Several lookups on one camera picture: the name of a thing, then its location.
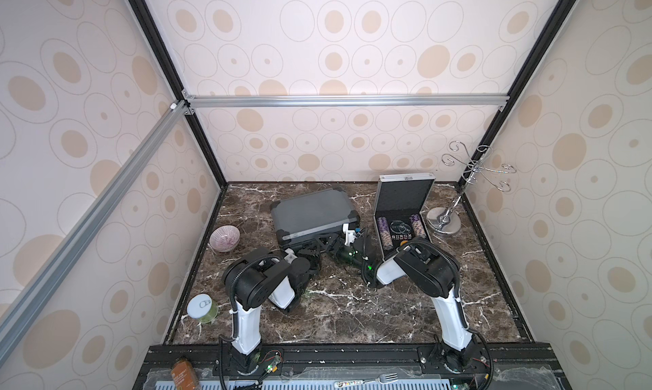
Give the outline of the poker chips right row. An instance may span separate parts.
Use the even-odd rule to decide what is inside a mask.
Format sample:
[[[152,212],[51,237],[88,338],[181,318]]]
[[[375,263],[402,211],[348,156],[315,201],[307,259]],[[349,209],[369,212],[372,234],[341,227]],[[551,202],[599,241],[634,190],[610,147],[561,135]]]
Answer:
[[[413,214],[410,216],[410,222],[412,225],[412,229],[414,232],[414,236],[421,238],[421,239],[427,239],[428,235],[425,231],[421,216],[419,214]]]

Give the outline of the horizontal aluminium rail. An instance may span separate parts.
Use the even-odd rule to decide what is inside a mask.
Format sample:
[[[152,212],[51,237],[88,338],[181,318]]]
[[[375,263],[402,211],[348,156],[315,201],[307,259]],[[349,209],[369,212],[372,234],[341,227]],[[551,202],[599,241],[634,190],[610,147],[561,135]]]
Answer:
[[[193,108],[342,106],[504,106],[507,94],[360,94],[188,97]]]

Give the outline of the silver fork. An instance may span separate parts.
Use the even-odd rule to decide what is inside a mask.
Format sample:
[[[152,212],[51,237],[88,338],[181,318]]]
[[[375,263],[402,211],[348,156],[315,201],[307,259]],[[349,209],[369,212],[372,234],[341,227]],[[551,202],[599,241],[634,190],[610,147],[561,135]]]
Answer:
[[[356,379],[356,380],[348,380],[348,381],[339,381],[334,383],[334,387],[336,389],[343,389],[343,388],[362,386],[367,384],[386,385],[386,384],[394,383],[397,380],[398,380],[397,373],[387,373],[387,374],[381,374],[376,378],[372,378],[372,379]]]

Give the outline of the green tin can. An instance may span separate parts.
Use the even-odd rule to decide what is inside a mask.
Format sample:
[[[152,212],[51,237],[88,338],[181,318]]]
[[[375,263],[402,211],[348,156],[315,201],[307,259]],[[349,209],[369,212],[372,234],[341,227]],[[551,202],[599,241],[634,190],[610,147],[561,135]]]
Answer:
[[[200,323],[207,324],[215,320],[218,308],[210,295],[201,293],[188,302],[187,313]]]

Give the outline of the brown bottle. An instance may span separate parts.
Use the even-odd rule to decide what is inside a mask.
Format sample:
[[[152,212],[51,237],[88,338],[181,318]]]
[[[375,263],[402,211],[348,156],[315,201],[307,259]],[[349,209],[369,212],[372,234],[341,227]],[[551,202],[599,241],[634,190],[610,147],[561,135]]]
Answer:
[[[178,359],[171,368],[171,377],[176,390],[198,390],[200,381],[190,361]]]

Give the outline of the dark grey poker case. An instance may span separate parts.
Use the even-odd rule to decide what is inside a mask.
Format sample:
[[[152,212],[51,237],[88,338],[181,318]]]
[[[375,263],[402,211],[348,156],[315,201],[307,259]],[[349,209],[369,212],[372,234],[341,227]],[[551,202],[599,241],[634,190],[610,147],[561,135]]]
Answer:
[[[316,235],[342,232],[342,225],[360,225],[360,216],[340,187],[294,196],[271,205],[278,245],[293,247]]]

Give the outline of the chrome hook stand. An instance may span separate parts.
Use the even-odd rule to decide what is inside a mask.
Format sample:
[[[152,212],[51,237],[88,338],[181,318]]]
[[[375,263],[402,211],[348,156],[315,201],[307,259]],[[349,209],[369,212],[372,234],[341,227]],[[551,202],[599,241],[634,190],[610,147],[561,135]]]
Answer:
[[[466,189],[477,183],[477,177],[480,176],[491,186],[500,192],[511,191],[511,186],[507,181],[501,180],[498,183],[489,179],[486,173],[492,174],[516,174],[517,169],[510,164],[503,163],[499,169],[491,169],[485,165],[488,152],[493,152],[489,145],[479,145],[475,150],[480,157],[474,158],[461,140],[453,140],[448,145],[449,152],[442,155],[441,161],[447,167],[453,167],[456,163],[464,167],[462,179],[465,184],[460,187],[458,195],[451,203],[444,208],[432,208],[426,215],[426,220],[431,229],[440,235],[454,235],[462,227],[460,216],[455,212],[456,207],[461,203]]]

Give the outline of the pink patterned bowl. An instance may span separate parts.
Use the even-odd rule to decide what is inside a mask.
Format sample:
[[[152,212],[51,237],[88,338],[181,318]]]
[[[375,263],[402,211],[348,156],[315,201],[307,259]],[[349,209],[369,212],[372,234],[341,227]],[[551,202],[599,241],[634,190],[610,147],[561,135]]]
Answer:
[[[224,225],[212,232],[209,246],[215,252],[230,252],[237,247],[239,239],[240,232],[237,227]]]

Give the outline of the silver aluminium poker case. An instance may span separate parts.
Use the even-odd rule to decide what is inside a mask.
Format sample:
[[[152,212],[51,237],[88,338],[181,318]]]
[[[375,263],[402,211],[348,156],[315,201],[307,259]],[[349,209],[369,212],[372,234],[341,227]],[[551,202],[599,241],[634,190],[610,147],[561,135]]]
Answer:
[[[393,249],[386,251],[380,241],[383,259],[388,259],[404,242],[414,238],[410,216],[419,214],[427,200],[436,176],[432,173],[381,175],[375,200],[375,227],[380,240],[377,219],[385,217],[390,225]],[[425,231],[426,224],[421,216]]]

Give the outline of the diagonal aluminium rail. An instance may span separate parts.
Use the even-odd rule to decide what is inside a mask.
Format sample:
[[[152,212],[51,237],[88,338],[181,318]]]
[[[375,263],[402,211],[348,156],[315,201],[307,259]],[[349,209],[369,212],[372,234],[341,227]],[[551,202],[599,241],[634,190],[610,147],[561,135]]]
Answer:
[[[68,276],[90,242],[113,213],[135,179],[157,152],[179,118],[188,110],[185,100],[175,102],[146,139],[120,168],[93,205],[62,240],[50,259],[39,269],[28,286],[20,293],[1,323],[1,362],[5,363],[22,337],[42,312],[62,281]]]

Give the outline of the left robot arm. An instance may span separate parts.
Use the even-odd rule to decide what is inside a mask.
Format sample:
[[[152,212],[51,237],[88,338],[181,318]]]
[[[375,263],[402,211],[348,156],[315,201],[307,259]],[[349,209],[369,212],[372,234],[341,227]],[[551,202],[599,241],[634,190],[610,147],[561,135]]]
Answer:
[[[270,250],[258,247],[232,262],[223,273],[233,317],[229,354],[238,372],[253,373],[261,359],[261,307],[270,301],[290,313],[301,303],[310,281],[319,274],[322,245]]]

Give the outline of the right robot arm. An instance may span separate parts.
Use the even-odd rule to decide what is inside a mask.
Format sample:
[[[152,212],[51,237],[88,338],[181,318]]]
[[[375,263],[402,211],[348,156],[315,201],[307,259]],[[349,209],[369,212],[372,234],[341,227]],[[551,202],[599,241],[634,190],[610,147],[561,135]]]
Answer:
[[[392,250],[384,260],[370,254],[367,243],[370,237],[365,230],[347,235],[328,235],[321,251],[335,261],[351,264],[360,270],[364,284],[369,288],[381,288],[407,277],[427,295],[436,310],[441,327],[441,339],[426,357],[440,359],[448,371],[459,374],[470,368],[473,361],[488,357],[489,350],[484,337],[470,329],[460,296],[460,266],[452,254],[416,237],[403,242]]]

